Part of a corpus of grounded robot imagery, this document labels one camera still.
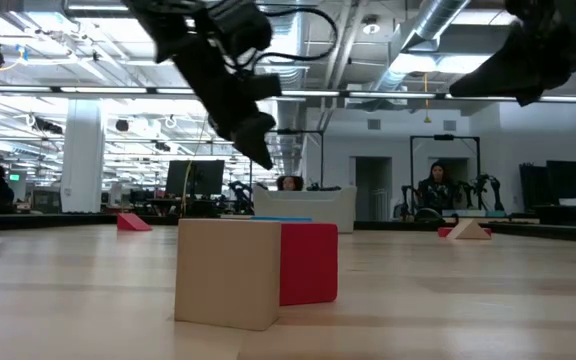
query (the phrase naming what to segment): beige block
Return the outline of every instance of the beige block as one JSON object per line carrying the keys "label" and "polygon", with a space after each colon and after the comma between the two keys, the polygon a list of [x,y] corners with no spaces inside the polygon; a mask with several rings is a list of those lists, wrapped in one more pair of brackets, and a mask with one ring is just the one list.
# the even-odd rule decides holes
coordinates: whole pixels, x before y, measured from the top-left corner
{"label": "beige block", "polygon": [[279,312],[281,224],[179,221],[175,320],[265,330]]}
{"label": "beige block", "polygon": [[468,219],[459,224],[446,236],[448,239],[490,240],[490,235],[479,226],[477,221]]}

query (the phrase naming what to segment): desk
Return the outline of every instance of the desk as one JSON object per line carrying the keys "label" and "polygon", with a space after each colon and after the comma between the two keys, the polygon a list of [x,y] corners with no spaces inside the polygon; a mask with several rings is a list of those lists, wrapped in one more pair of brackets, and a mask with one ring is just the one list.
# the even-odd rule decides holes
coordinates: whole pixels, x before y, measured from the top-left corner
{"label": "desk", "polygon": [[539,205],[534,209],[543,225],[576,226],[576,206]]}

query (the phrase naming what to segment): red block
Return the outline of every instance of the red block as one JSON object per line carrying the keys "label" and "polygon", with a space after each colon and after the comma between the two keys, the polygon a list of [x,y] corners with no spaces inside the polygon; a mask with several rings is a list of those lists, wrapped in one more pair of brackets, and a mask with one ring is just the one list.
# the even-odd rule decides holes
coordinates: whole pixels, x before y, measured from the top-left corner
{"label": "red block", "polygon": [[117,229],[128,231],[150,231],[152,228],[135,214],[118,214]]}
{"label": "red block", "polygon": [[280,305],[335,301],[337,245],[337,225],[281,225]]}
{"label": "red block", "polygon": [[[450,232],[452,231],[453,228],[439,228],[437,229],[437,234],[439,234],[439,237],[446,237],[448,236],[448,234],[450,234]],[[492,230],[488,229],[488,228],[483,228],[485,232],[488,233],[488,235],[492,236]]]}

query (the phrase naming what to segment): doorway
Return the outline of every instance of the doorway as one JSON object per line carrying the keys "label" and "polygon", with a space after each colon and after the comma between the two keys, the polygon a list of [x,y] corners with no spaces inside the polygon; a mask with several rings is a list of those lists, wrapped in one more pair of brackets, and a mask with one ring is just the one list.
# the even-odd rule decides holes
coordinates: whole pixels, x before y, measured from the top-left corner
{"label": "doorway", "polygon": [[[445,166],[446,172],[454,184],[458,184],[459,182],[471,183],[469,158],[428,158],[428,169],[437,161]],[[466,196],[457,196],[455,198],[455,208],[467,208]]]}
{"label": "doorway", "polygon": [[357,221],[388,221],[392,196],[392,158],[353,157]]}

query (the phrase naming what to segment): ceiling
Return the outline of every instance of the ceiling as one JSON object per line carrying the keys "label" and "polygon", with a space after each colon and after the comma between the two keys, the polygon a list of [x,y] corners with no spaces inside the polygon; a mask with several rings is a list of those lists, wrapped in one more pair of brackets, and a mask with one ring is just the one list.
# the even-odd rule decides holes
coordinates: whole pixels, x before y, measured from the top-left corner
{"label": "ceiling", "polygon": [[[20,3],[24,7],[14,7]],[[281,75],[284,89],[370,88],[393,63],[393,33],[398,25],[414,21],[420,5],[420,1],[415,0],[276,0],[272,5],[266,2],[264,6],[276,9],[277,4],[294,6],[296,3],[325,11],[336,21],[343,36],[339,48],[329,59],[262,63],[260,68],[264,71]],[[482,61],[482,56],[489,55],[495,46],[501,46],[507,25],[513,21],[512,16],[501,10],[501,4],[501,0],[471,1],[442,35],[441,45],[435,53],[413,51],[407,54],[416,61],[412,62],[412,68],[406,68],[399,90],[445,92],[464,72],[472,70],[452,70],[455,66],[451,67],[451,61],[457,61],[460,66],[464,59]],[[0,85],[186,87],[171,63],[157,65],[152,61],[155,52],[152,41],[136,20],[121,9],[119,1],[70,0],[64,7],[60,1],[25,0],[2,1],[0,6],[7,6],[0,7],[0,44],[5,56]],[[363,20],[368,15],[376,16],[374,23],[379,26],[376,33],[363,31]],[[273,25],[275,36],[269,51],[312,56],[332,46],[330,26],[320,18],[293,16],[273,19]],[[486,38],[488,35],[497,40],[490,41]],[[415,66],[423,63],[419,59],[428,56],[434,57],[437,66],[425,75],[406,75],[418,71]],[[576,95],[576,75],[569,84],[558,89],[558,93]],[[278,118],[281,128],[305,129],[308,126],[305,108],[321,107],[318,99],[286,100],[266,100],[259,104]],[[104,170],[107,185],[118,180],[147,186],[163,184],[167,161],[193,154],[210,159],[223,158],[228,161],[226,180],[248,181],[250,163],[246,158],[229,144],[205,144],[219,139],[209,126],[203,127],[206,112],[198,101],[131,98],[130,95],[101,101],[108,121]],[[346,106],[336,104],[336,118],[343,118],[344,111],[358,111],[347,110]],[[415,112],[426,105],[423,101],[410,101],[398,106],[396,110]],[[465,113],[475,106],[481,104],[432,103],[432,108]],[[0,159],[12,168],[29,169],[32,181],[37,183],[58,181],[63,138],[42,134],[29,124],[33,117],[41,118],[67,131],[67,109],[68,99],[64,97],[0,94],[0,137],[6,138],[0,141]],[[131,124],[128,132],[115,129],[115,123],[120,119]],[[157,139],[168,144],[171,151],[157,150],[154,142],[140,139]],[[267,142],[276,166],[272,171],[265,171],[255,165],[252,170],[254,181],[270,182],[298,167],[301,136],[270,134]]]}

